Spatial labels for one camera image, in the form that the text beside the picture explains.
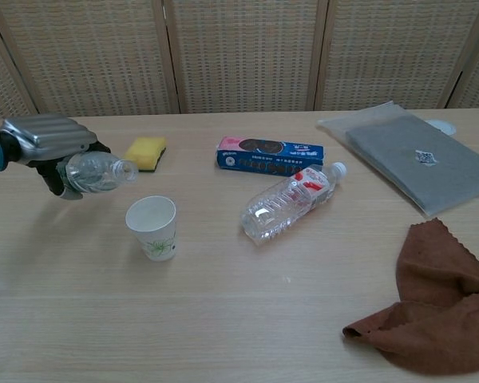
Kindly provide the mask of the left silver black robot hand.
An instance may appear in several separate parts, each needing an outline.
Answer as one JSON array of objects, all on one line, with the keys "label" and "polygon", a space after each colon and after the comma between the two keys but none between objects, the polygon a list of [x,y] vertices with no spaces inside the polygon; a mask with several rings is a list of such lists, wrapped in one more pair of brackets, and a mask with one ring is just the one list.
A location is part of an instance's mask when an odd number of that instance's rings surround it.
[{"label": "left silver black robot hand", "polygon": [[83,198],[61,176],[69,158],[109,151],[94,132],[60,114],[9,117],[0,129],[0,172],[11,162],[34,168],[48,189],[62,199]]}]

